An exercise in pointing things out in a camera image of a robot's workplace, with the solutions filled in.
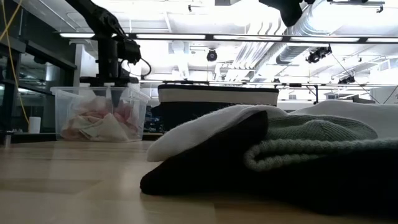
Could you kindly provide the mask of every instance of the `knit fabric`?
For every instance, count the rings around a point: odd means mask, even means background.
[[[271,118],[266,140],[245,153],[244,163],[260,172],[342,152],[398,147],[397,140],[370,140],[376,138],[373,128],[348,118],[313,115]]]

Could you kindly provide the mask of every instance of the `black cable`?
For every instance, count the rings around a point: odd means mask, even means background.
[[[391,96],[394,94],[394,92],[397,90],[397,88],[398,88],[398,86],[396,86],[396,88],[392,91],[390,96],[385,100],[385,102],[383,103],[384,105],[387,103],[388,100],[390,100]]]
[[[137,76],[137,77],[146,77],[146,76],[148,76],[151,72],[152,72],[152,66],[145,60],[145,59],[141,59],[141,60],[143,60],[147,65],[148,65],[148,67],[149,67],[149,72],[147,72],[146,74],[144,74],[144,75],[136,75],[136,74],[133,74],[133,73],[131,73],[131,67],[130,67],[130,63],[127,63],[127,65],[129,66],[129,68],[130,68],[130,74],[131,75],[134,75],[134,76]]]
[[[346,71],[346,73],[348,74],[348,75],[350,75],[349,74],[349,72],[347,71],[347,69],[339,62],[339,60],[335,57],[335,55],[332,53],[331,54],[331,56],[333,56],[335,59],[336,59],[336,61],[337,61],[337,63],[344,69],[344,71]],[[380,104],[380,102],[378,102],[378,100],[377,99],[375,99],[373,96],[372,96],[372,94],[370,94],[365,88],[363,88],[363,86],[361,86],[361,84],[359,84],[356,80],[355,80],[355,82],[372,98],[372,99],[374,99],[374,101],[376,101],[378,104]]]

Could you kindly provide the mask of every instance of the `white fabric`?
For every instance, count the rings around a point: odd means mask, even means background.
[[[374,128],[379,138],[398,137],[398,106],[328,100],[290,114],[332,115],[356,119]]]
[[[147,160],[164,161],[199,145],[216,133],[238,124],[259,111],[267,111],[268,118],[287,115],[285,111],[274,106],[230,106],[171,129],[149,147]]]

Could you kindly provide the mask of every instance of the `security camera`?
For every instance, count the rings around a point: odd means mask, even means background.
[[[214,62],[215,60],[217,60],[216,50],[210,49],[209,52],[207,53],[207,61]]]

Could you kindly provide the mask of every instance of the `white ceiling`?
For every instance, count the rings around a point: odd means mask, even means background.
[[[395,1],[386,0],[389,4]],[[272,9],[253,7],[254,5],[248,5],[251,7],[244,7],[244,5],[239,5],[239,7],[214,6],[214,0],[95,0],[94,2],[115,14],[126,32],[245,34],[248,33],[250,27],[254,27],[258,22],[271,22],[275,25],[275,21],[279,18],[278,13]],[[193,6],[192,12],[188,11],[189,4]],[[90,31],[79,13],[64,0],[25,0],[22,5],[60,32],[76,32],[75,29],[78,32]],[[332,35],[398,34],[398,20],[392,19],[396,17],[398,7],[385,7],[384,11],[379,14],[376,13],[376,7],[367,8],[366,11],[359,10],[358,7],[346,7],[339,12],[330,11],[328,13],[332,16],[319,20],[318,23],[321,26],[327,26],[336,21],[341,22],[342,26]],[[93,47],[86,45],[86,49],[96,56],[96,44],[93,41],[91,44]],[[143,58],[152,65],[152,73],[172,73],[172,70],[177,69],[179,58],[174,54],[169,54],[169,42],[139,41],[139,44]],[[219,56],[218,61],[224,62],[235,60],[241,43],[189,42],[188,45],[215,48]],[[398,55],[396,45],[332,44],[331,47],[336,58],[347,70],[378,57]],[[311,77],[312,80],[320,77],[322,80],[331,81],[330,77],[344,72],[344,69],[331,56],[323,59],[320,63],[309,65],[305,62],[307,55],[308,51],[294,60],[293,64],[299,66],[282,67],[284,71],[280,75],[287,80],[286,82],[291,77],[296,77],[295,80],[297,77]],[[186,55],[189,69],[214,71],[215,63],[208,63],[205,56],[206,53]],[[362,58],[362,62],[358,62],[358,57]],[[268,79],[273,78],[274,75],[276,73],[266,74]]]

